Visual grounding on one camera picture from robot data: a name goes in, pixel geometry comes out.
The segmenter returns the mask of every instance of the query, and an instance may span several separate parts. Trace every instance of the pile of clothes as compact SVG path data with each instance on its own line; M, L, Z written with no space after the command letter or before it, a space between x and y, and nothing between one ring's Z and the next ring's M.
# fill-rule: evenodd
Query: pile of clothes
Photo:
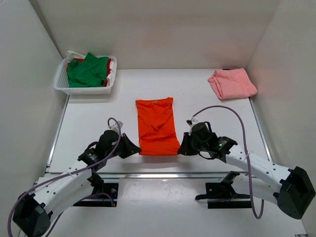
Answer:
M67 51L69 87L104 87L110 85L114 62L109 57L86 56Z

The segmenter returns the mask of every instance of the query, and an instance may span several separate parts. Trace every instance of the laundry basket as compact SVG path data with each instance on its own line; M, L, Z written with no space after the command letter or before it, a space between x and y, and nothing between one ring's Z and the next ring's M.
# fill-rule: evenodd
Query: laundry basket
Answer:
M112 62L114 62L113 76L108 86L69 88L68 76L67 76L67 59L64 58L57 69L55 80L54 80L55 81L54 88L56 90L64 91L67 95L110 94L112 86L114 85L118 64L117 64L116 57L113 57L113 56L108 56L108 57L111 58Z

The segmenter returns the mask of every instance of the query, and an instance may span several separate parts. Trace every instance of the clothing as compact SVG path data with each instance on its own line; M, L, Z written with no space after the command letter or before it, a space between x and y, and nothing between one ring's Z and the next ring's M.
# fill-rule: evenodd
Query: clothing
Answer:
M69 87L102 87L107 81L109 58L88 53L83 62L72 60L68 66Z
M208 82L219 99L247 98L258 93L244 68L216 70Z
M177 139L173 98L161 100L136 100L138 136L141 155L176 156L180 143Z

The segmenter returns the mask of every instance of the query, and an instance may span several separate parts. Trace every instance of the pink cloth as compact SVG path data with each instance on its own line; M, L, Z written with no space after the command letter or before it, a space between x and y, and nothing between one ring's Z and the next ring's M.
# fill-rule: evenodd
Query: pink cloth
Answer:
M244 68L216 70L207 81L219 99L247 98L258 92Z

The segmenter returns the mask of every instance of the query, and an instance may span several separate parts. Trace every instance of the metal strip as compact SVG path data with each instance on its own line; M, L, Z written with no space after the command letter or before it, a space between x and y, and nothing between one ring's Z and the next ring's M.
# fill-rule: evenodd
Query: metal strip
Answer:
M65 105L64 105L64 109L63 109L63 112L62 112L62 114L60 116L60 120L59 120L59 123L58 123L57 131L56 131L56 134L55 134L55 137L54 137L53 145L52 145L52 147L50 149L50 153L49 153L49 157L48 157L48 161L47 161L47 166L50 166L51 160L52 160L53 155L54 155L57 139L58 139L58 136L59 136L61 125L62 125L63 120L64 120L64 116L65 116L66 108L67 108L67 105L68 105L69 97L70 97L70 95L67 95L67 98L66 98L66 101L65 101Z
M254 105L253 100L252 100L251 97L249 98L249 101L250 101L250 105L251 105L251 108L252 108L252 112L253 112L253 114L255 116L255 119L256 119L256 122L257 122L257 126L258 126L258 129L259 129L259 132L260 132L261 140L262 140L263 145L264 145L264 147L266 149L268 160L271 161L271 162L274 162L274 160L272 158L272 155L271 155L271 152L270 152L270 149L269 149L269 146L268 146L268 143L267 143L267 139L266 139L265 134L263 132L263 129L262 129L262 126L261 126L261 123L260 123L257 111L255 109L255 105Z
M102 179L223 179L227 173L97 173Z

